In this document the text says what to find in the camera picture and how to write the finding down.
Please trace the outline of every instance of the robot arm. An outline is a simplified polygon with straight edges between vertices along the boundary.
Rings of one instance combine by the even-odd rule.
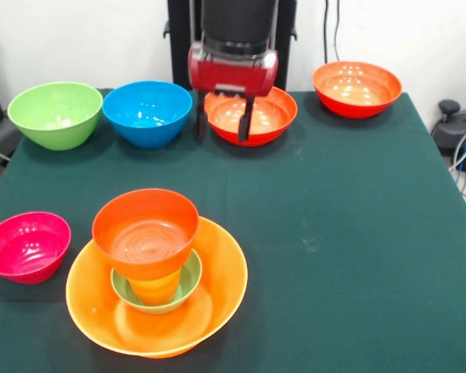
[[[274,84],[278,57],[273,19],[278,0],[202,0],[201,40],[192,44],[189,71],[199,93],[196,132],[203,137],[208,92],[240,95],[245,113],[238,136],[246,141],[256,96],[266,96]]]

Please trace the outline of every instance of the magenta bowl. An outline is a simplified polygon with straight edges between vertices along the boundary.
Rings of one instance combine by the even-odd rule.
[[[50,212],[26,212],[0,223],[0,276],[38,284],[61,266],[71,242],[68,223]]]

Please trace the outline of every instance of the light green bowl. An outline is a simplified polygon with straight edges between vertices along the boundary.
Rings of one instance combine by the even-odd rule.
[[[181,269],[179,277],[178,291],[174,298],[165,305],[145,305],[133,293],[129,281],[112,270],[110,280],[112,287],[116,294],[131,307],[136,308],[138,311],[150,313],[152,315],[164,315],[177,309],[184,303],[186,299],[193,293],[200,282],[202,277],[202,262],[195,250],[192,250],[188,260]]]
[[[102,101],[102,94],[90,85],[54,82],[19,94],[7,114],[31,141],[50,150],[68,150],[95,130]]]

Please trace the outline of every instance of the large orange bowl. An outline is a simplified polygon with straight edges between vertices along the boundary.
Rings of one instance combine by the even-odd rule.
[[[402,85],[395,75],[364,62],[324,64],[314,72],[312,83],[328,109],[353,119],[381,113],[402,92]]]
[[[297,116],[297,103],[285,91],[273,87],[266,97],[254,100],[249,139],[238,141],[240,118],[245,112],[245,99],[208,94],[205,111],[209,124],[224,140],[240,146],[260,146],[278,138]]]
[[[69,271],[66,302],[75,325],[90,340],[128,355],[164,358],[183,354],[216,333],[235,314],[247,288],[247,263],[235,239],[200,218],[193,248],[203,264],[196,290],[167,315],[133,309],[114,293],[111,267],[91,241]]]
[[[141,189],[103,206],[92,234],[117,273],[156,280],[188,260],[198,226],[198,211],[188,198],[171,190]]]

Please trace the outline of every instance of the dark green tablecloth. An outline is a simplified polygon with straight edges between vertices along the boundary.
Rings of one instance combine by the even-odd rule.
[[[409,97],[370,120],[294,94],[298,118],[262,148],[192,121],[169,146],[133,148],[105,120],[82,147],[24,140],[0,182],[0,221],[53,211],[71,248],[48,282],[0,279],[0,373],[466,371],[466,207]],[[189,196],[240,242],[242,307],[181,357],[127,357],[87,340],[64,284],[99,208],[143,187]]]

